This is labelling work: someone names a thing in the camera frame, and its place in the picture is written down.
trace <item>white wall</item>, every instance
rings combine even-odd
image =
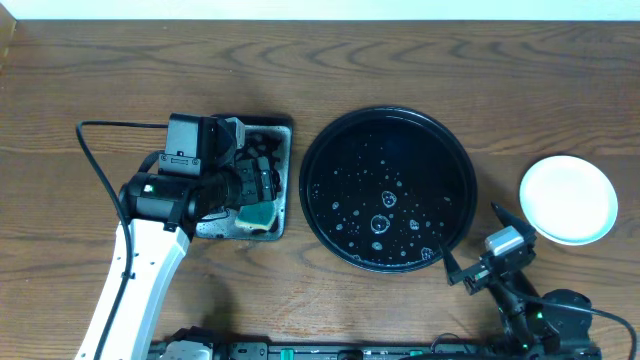
[[[0,0],[26,19],[640,20],[640,0]]]

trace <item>black round tray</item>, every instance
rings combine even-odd
[[[375,107],[342,116],[315,139],[302,163],[300,199],[334,254],[397,273],[437,262],[439,243],[453,249],[466,236],[477,185],[467,153],[442,124]]]

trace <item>green sponge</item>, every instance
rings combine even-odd
[[[267,201],[242,206],[236,217],[235,224],[240,228],[269,230],[275,220],[275,205],[273,201]]]

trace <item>green connector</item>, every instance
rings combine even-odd
[[[280,360],[293,360],[293,349],[282,349],[280,351]]]

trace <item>wood grain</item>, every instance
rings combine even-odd
[[[430,342],[500,330],[487,292],[449,287],[441,265],[403,275],[356,269],[309,230],[296,191],[315,136],[350,110],[412,107],[470,153],[478,214],[455,254],[470,265],[499,228],[488,202],[519,208],[541,156],[583,156],[620,201],[606,239],[547,240],[526,273],[640,326],[640,25],[537,22],[21,22],[0,77],[0,358],[75,354],[106,278],[115,212],[75,140],[83,119],[165,122],[171,112],[294,118],[287,227],[275,243],[195,239],[156,339],[206,325],[274,341]],[[162,131],[88,129],[114,186]],[[613,322],[591,330],[625,358]]]

